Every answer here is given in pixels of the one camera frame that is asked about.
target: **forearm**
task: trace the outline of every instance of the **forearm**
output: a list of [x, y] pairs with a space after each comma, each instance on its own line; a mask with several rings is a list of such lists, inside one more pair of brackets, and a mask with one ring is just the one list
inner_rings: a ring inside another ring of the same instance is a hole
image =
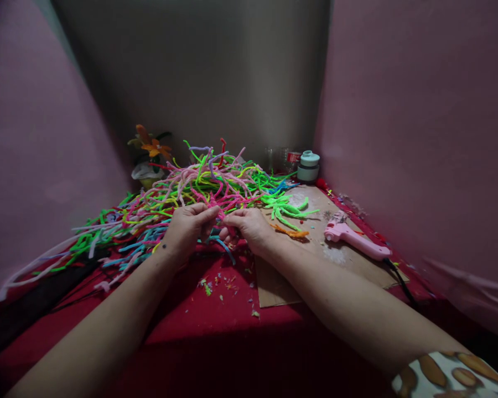
[[263, 257], [332, 332], [392, 375], [422, 354], [468, 352], [388, 292], [291, 242], [277, 240]]
[[94, 396], [139, 347], [177, 260], [147, 259], [9, 392], [9, 397]]

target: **glue gun cord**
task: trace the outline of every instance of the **glue gun cord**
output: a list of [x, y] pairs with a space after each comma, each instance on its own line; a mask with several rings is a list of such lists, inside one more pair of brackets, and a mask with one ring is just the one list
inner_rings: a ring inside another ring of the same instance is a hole
[[389, 269], [391, 271], [393, 271], [397, 275], [397, 278], [398, 278], [398, 280], [400, 282], [400, 286], [402, 288], [402, 291], [404, 292], [404, 294], [408, 298], [409, 303], [411, 304], [411, 306], [413, 307], [413, 309], [415, 311], [417, 311], [417, 312], [420, 312], [419, 311], [419, 304], [417, 303], [417, 301], [415, 300], [415, 298], [413, 297], [413, 295], [409, 291], [408, 287], [406, 286], [406, 283], [404, 282], [404, 280], [400, 276], [400, 273], [398, 272], [398, 270], [395, 267], [395, 265], [393, 264], [393, 262], [391, 260], [389, 260], [389, 258], [387, 258], [387, 257], [384, 258], [382, 261], [383, 261], [384, 264], [386, 264], [389, 267]]

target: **finger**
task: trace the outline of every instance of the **finger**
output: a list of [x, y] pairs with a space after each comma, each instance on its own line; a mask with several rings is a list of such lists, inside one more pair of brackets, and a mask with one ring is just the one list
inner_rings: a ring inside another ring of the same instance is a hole
[[232, 213], [229, 214], [229, 216], [246, 216], [247, 215], [247, 209], [238, 209], [234, 210]]
[[238, 245], [238, 242], [240, 241], [240, 238], [239, 237], [231, 237], [231, 239], [229, 239], [228, 242], [226, 242], [225, 244], [227, 245], [231, 245], [233, 247], [236, 247]]
[[203, 225], [207, 221], [215, 219], [219, 212], [220, 212], [220, 207], [214, 206], [214, 207], [211, 207], [211, 208], [197, 214], [194, 218], [199, 225]]
[[223, 223], [229, 227], [236, 227], [238, 229], [241, 229], [244, 220], [245, 219], [243, 217], [231, 215], [225, 217]]
[[209, 236], [212, 235], [212, 229], [216, 225], [216, 220], [212, 219], [210, 221], [207, 221], [206, 223], [203, 224], [201, 227], [201, 241], [204, 242], [203, 238], [207, 240]]
[[184, 209], [186, 211], [189, 211], [190, 214], [196, 215], [199, 213], [203, 213], [205, 210], [208, 209], [208, 207], [203, 202], [199, 202], [199, 203], [194, 203], [193, 205], [184, 206]]
[[227, 231], [227, 228], [223, 228], [221, 231], [220, 231], [220, 239], [221, 240], [225, 240], [226, 237], [229, 236], [229, 232]]

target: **left hand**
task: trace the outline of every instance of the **left hand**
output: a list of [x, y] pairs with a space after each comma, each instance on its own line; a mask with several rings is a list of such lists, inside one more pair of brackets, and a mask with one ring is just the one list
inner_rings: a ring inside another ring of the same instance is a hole
[[210, 236], [219, 211], [219, 206], [208, 208], [204, 203], [176, 209], [157, 253], [168, 250], [184, 261], [194, 252], [198, 237], [204, 242]]

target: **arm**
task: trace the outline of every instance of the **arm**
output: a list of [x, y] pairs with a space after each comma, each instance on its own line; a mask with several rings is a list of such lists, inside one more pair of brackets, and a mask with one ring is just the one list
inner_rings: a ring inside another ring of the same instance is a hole
[[68, 333], [7, 397], [95, 396], [140, 346], [177, 268], [210, 234], [219, 211], [203, 203], [174, 212], [159, 247], [107, 299]]
[[424, 354], [469, 352], [380, 287], [278, 239], [259, 210], [238, 210], [225, 223], [284, 275], [326, 327], [379, 369], [395, 375]]

